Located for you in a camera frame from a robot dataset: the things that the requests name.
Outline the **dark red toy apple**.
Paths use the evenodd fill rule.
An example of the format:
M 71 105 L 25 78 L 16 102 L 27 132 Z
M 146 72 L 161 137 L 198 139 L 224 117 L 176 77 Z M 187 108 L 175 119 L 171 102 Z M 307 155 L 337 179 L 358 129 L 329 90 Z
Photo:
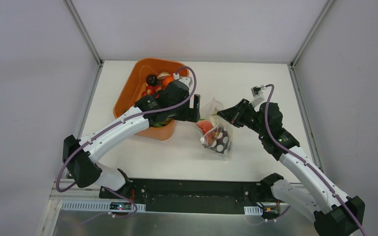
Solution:
M 211 146 L 213 142 L 218 138 L 220 133 L 221 131 L 218 129 L 208 131 L 204 137 L 207 145 Z

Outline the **white toy cauliflower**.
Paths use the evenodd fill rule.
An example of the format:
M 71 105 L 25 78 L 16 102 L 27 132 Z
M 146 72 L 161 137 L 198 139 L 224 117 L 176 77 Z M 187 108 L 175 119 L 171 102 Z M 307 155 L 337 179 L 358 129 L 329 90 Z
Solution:
M 217 113 L 213 113 L 209 115 L 208 118 L 209 122 L 212 124 L 212 126 L 217 126 L 220 122 L 220 117 L 217 115 Z

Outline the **clear zip top bag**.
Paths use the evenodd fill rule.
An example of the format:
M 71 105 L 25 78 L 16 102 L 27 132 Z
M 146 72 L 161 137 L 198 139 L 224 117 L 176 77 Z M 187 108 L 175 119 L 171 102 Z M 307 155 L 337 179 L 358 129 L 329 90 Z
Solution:
M 224 105 L 212 99 L 200 108 L 200 120 L 196 128 L 201 134 L 202 146 L 224 160 L 232 157 L 233 128 L 223 118 L 218 116 L 218 111 L 224 109 Z

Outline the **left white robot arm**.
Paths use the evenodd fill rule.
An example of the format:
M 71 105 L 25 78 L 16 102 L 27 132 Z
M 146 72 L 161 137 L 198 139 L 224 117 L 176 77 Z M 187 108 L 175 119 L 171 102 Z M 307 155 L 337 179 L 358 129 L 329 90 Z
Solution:
M 178 76 L 165 89 L 140 98 L 99 131 L 78 139 L 69 135 L 63 141 L 63 168 L 79 188 L 98 184 L 110 188 L 117 198 L 126 198 L 130 185 L 125 175 L 99 160 L 130 136 L 167 119 L 198 122 L 200 96 L 194 93 L 195 88 L 195 78 Z

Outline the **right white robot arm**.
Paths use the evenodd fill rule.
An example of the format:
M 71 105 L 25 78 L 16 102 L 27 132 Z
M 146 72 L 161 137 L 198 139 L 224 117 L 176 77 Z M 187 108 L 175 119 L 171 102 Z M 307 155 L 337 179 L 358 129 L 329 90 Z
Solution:
M 288 168 L 306 188 L 297 189 L 284 178 L 272 174 L 262 180 L 260 196 L 265 201 L 275 198 L 287 203 L 308 218 L 320 236 L 349 236 L 363 227 L 365 203 L 350 197 L 333 183 L 308 157 L 299 141 L 283 128 L 283 114 L 272 95 L 263 97 L 263 89 L 273 84 L 253 87 L 254 100 L 242 99 L 237 105 L 220 110 L 217 115 L 239 128 L 246 126 L 259 135 L 263 148 Z

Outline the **toy watermelon slice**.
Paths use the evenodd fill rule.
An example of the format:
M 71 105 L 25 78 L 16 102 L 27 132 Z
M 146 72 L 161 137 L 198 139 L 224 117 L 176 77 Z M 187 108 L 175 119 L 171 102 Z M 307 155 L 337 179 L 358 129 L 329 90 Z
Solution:
M 205 135 L 214 127 L 214 125 L 207 119 L 200 120 L 196 123 L 196 125 L 201 130 L 203 135 Z

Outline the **grey toy fish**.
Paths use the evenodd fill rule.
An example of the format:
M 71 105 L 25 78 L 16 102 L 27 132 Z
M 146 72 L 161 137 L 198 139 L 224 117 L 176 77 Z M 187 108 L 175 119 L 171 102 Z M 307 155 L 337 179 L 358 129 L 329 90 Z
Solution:
M 210 149 L 216 153 L 228 155 L 231 150 L 231 142 L 230 142 L 230 136 L 224 127 L 218 127 L 216 128 L 220 130 L 220 135 L 218 138 L 213 142 L 211 146 L 207 145 L 205 138 L 204 138 L 204 147 L 207 149 Z

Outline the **beige toy bun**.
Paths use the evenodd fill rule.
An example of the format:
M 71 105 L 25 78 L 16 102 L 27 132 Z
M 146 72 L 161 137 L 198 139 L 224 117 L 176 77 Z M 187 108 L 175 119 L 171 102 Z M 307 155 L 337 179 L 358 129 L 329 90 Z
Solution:
M 157 79 L 158 79 L 158 80 L 164 80 L 164 79 L 167 78 L 167 77 L 171 77 L 171 74 L 168 73 L 168 72 L 165 72 L 165 71 L 160 72 L 160 73 L 157 75 Z

